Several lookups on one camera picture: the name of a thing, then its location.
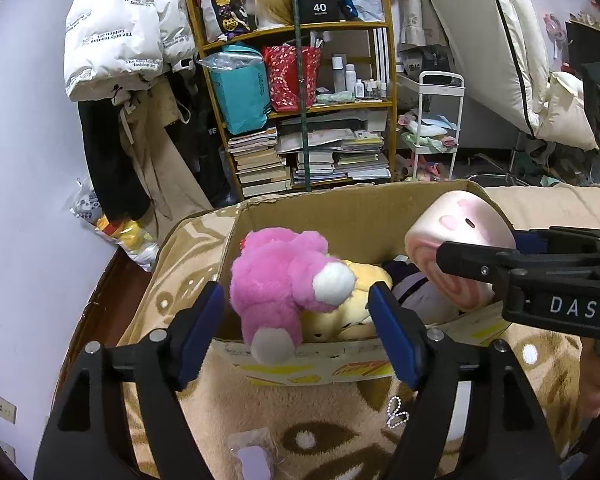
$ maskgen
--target plush toy's white paw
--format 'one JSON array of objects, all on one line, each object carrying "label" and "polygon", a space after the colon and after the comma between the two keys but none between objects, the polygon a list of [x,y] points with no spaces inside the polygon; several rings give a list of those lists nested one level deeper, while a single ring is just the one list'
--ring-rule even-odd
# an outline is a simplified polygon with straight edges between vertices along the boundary
[{"label": "plush toy's white paw", "polygon": [[281,364],[296,351],[291,336],[284,328],[259,328],[251,341],[251,355],[261,365]]},{"label": "plush toy's white paw", "polygon": [[323,303],[339,306],[356,286],[356,276],[341,262],[329,262],[315,275],[315,299]]}]

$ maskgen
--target white puffer jacket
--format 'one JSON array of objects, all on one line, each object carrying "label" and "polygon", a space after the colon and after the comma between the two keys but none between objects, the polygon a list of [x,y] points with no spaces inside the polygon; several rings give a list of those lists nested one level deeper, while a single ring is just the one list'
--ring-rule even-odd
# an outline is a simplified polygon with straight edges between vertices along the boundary
[{"label": "white puffer jacket", "polygon": [[164,63],[194,51],[180,0],[74,0],[64,37],[66,94],[93,101],[145,90]]}]

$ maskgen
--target black box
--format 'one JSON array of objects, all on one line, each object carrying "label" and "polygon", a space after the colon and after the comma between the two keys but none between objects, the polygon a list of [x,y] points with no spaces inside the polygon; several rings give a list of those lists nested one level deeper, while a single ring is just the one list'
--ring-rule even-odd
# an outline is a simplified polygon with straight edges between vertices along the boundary
[{"label": "black box", "polygon": [[300,23],[339,22],[338,0],[298,0]]}]

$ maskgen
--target teal gift bag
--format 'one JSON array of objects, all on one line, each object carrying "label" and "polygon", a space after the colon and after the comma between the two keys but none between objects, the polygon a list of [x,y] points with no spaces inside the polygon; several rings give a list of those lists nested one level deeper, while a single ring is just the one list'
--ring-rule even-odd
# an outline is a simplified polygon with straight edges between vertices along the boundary
[{"label": "teal gift bag", "polygon": [[231,44],[201,62],[209,69],[229,133],[262,128],[271,108],[267,70],[260,53],[243,44]]}]

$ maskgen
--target human hand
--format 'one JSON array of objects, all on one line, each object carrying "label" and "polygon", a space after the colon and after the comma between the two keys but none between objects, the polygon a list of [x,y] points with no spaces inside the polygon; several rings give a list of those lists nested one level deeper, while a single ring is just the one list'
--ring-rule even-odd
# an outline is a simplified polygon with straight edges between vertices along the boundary
[{"label": "human hand", "polygon": [[595,339],[581,338],[580,396],[578,408],[585,418],[596,418],[600,414],[600,356],[596,354]]}]

